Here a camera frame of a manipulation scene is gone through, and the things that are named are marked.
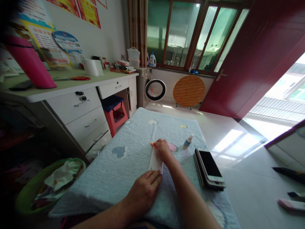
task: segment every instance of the phone screen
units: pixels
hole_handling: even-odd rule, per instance
[[[222,177],[210,152],[199,151],[204,167],[209,176]]]

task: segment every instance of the person's left hand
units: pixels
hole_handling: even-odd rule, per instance
[[[156,200],[162,181],[160,171],[147,171],[136,179],[127,196],[121,201],[128,223],[140,219]]]

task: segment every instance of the red scissors handle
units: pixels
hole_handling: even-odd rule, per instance
[[[91,80],[90,77],[87,76],[77,76],[77,77],[71,77],[72,80]]]

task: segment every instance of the red door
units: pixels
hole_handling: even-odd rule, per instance
[[[256,0],[200,108],[243,118],[305,52],[305,2]]]

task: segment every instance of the desk drawer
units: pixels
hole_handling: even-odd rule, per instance
[[[113,83],[98,86],[98,89],[99,89],[102,99],[105,99],[108,96],[113,95],[128,87],[129,87],[129,82],[128,82],[128,79],[126,79],[126,80],[117,80]]]
[[[100,106],[77,120],[70,122],[66,125],[66,128],[70,131],[76,141],[80,142],[105,121],[106,117],[102,106]]]
[[[72,92],[47,100],[65,125],[101,106],[95,87],[84,89],[80,92],[84,94],[76,95],[75,92]],[[83,101],[82,96],[86,96],[87,100]]]
[[[97,141],[99,138],[108,131],[110,133],[110,129],[108,127],[107,121],[102,125],[97,127],[91,134],[85,137],[83,140],[79,142],[79,145],[83,148],[85,152]]]

